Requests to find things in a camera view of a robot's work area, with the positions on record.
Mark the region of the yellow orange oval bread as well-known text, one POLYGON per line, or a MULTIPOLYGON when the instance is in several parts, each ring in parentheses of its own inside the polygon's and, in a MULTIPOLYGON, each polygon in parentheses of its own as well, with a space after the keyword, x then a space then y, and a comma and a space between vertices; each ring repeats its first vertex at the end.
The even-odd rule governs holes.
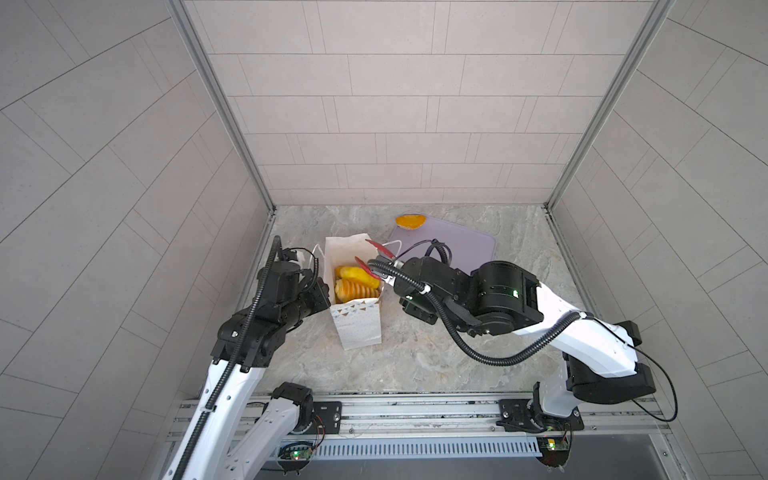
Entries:
POLYGON ((373 290, 380 287, 380 279, 359 266, 337 267, 335 275, 339 279, 350 280, 373 290))

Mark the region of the white cartoon paper bag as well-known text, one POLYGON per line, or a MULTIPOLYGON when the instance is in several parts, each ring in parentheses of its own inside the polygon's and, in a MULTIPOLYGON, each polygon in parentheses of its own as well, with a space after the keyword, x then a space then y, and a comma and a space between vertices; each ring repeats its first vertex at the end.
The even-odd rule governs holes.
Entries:
MULTIPOLYGON (((379 297, 375 299, 352 300, 339 304, 334 293, 335 282, 339 279, 335 275, 337 267, 358 266, 355 256, 366 258, 376 254, 376 250, 365 242, 366 238, 370 238, 366 233, 327 237, 322 246, 315 247, 315 251, 321 256, 322 279, 329 286, 330 315, 341 345, 346 350, 377 345, 382 340, 381 296, 385 288, 382 280, 377 289, 379 297)), ((383 245, 395 255, 399 253, 394 246, 383 245)))

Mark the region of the red steel kitchen tongs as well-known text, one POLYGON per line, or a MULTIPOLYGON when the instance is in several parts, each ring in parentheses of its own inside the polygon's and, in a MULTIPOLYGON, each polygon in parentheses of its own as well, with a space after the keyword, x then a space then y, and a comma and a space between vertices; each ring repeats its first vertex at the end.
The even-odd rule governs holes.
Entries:
POLYGON ((369 266, 369 262, 371 260, 374 260, 374 261, 382 261, 385 263, 387 262, 391 263, 395 259, 396 255, 387 246, 380 244, 374 240, 371 240, 370 238, 366 238, 365 242, 376 250, 376 254, 373 256, 368 255, 366 258, 355 256, 355 261, 357 262, 357 265, 360 268, 362 268, 371 277, 377 280, 382 280, 382 277, 380 275, 378 275, 375 271, 371 270, 369 266))

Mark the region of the orange bread top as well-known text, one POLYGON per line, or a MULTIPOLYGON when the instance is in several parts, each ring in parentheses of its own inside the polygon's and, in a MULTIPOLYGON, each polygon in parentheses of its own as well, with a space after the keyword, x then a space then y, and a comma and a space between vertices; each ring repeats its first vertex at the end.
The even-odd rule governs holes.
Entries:
POLYGON ((405 230, 416 230, 426 223, 427 217, 420 214, 405 214, 398 216, 395 223, 398 227, 405 230))

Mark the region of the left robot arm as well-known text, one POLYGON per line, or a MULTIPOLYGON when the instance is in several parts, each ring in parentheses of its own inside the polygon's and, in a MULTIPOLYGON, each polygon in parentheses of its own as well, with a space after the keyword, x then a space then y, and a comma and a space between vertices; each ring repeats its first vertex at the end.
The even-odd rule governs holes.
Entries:
POLYGON ((310 388, 285 382, 239 442, 233 440, 255 387, 287 334, 330 307, 329 287, 310 269, 279 261, 260 272, 253 304, 219 330, 192 423, 165 479, 253 479, 290 433, 314 421, 310 388))

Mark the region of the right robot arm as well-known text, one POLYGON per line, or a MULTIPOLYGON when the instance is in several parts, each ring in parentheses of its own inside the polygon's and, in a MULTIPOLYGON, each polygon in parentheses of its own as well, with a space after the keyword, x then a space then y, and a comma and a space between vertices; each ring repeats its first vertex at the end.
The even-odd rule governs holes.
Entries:
POLYGON ((579 430, 580 404, 620 404, 656 390, 651 368, 638 358, 635 323, 608 324, 511 262, 491 261, 465 273, 447 260, 421 257, 386 262, 379 274, 406 314, 441 322, 479 363, 511 367, 547 346, 562 352, 558 370, 534 384, 530 399, 501 401, 497 424, 507 432, 579 430))

